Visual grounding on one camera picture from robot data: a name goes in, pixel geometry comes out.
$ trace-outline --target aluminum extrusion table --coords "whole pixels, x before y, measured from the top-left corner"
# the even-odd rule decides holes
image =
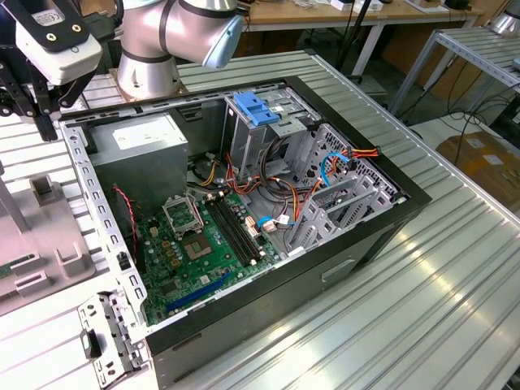
[[[233,60],[222,71],[180,67],[188,89],[298,75],[434,201],[379,259],[173,389],[501,388],[520,365],[520,221],[320,57],[305,52]],[[120,99],[97,77],[90,106]],[[2,124],[11,191],[48,171],[63,184],[97,277],[0,318],[5,388],[96,388],[76,307],[111,289],[97,233],[62,141]],[[155,388],[146,370],[117,389]]]
[[[520,58],[520,37],[501,37],[485,27],[439,30],[430,35],[405,81],[397,91],[389,109],[391,113],[397,113],[405,96],[438,44],[446,47],[449,52],[434,70],[425,89],[440,77],[448,63],[458,55],[487,73],[491,81],[494,78],[505,86],[514,87],[517,92],[520,91],[520,71],[513,67],[513,60]],[[481,90],[477,101],[487,90],[488,88]]]

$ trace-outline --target ram slot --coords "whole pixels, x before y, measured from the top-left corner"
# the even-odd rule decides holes
[[[209,211],[211,218],[219,227],[224,238],[233,249],[233,252],[238,257],[240,264],[247,267],[251,260],[258,260],[260,253],[251,242],[250,238],[242,229],[242,226],[236,221],[234,215],[227,212],[227,208],[223,201],[212,202],[206,204],[206,209]]]
[[[236,233],[240,235],[240,239],[244,241],[244,244],[246,245],[246,248],[249,251],[249,255],[252,256],[252,258],[258,260],[260,258],[260,253],[258,252],[257,247],[254,246],[253,242],[251,241],[252,239],[244,231],[242,226],[236,221],[235,215],[229,209],[228,205],[226,205],[225,201],[221,201],[218,207],[222,211],[222,214],[224,215],[225,219],[232,221],[233,230],[236,230]]]

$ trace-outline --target chip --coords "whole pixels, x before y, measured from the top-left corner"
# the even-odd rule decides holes
[[[174,293],[177,290],[176,282],[171,281],[161,286],[162,293],[166,296]]]
[[[203,234],[187,237],[182,243],[190,260],[197,260],[213,252],[209,241]]]

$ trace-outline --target slotted aluminum surface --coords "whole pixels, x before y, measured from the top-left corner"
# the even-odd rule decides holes
[[[173,389],[500,388],[520,364],[520,223],[450,171],[383,109],[304,52],[233,60],[222,71],[180,67],[189,90],[300,76],[425,189],[433,202],[377,261]],[[86,93],[102,106],[97,77]],[[108,97],[114,104],[117,96]],[[0,383],[7,388],[95,388],[75,307],[114,287],[62,141],[0,119],[11,191],[48,171],[63,184],[99,276],[0,318]],[[116,388],[155,388],[146,371]]]
[[[520,58],[520,37],[505,38],[477,27],[443,30],[435,39],[501,83],[520,83],[520,71],[513,67],[513,60]]]

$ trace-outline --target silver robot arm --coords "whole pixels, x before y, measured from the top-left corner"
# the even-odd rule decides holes
[[[124,8],[118,83],[140,99],[169,96],[180,87],[174,55],[221,68],[241,34],[236,0],[125,0]]]
[[[520,0],[511,0],[504,11],[491,22],[490,29],[503,37],[520,35]]]

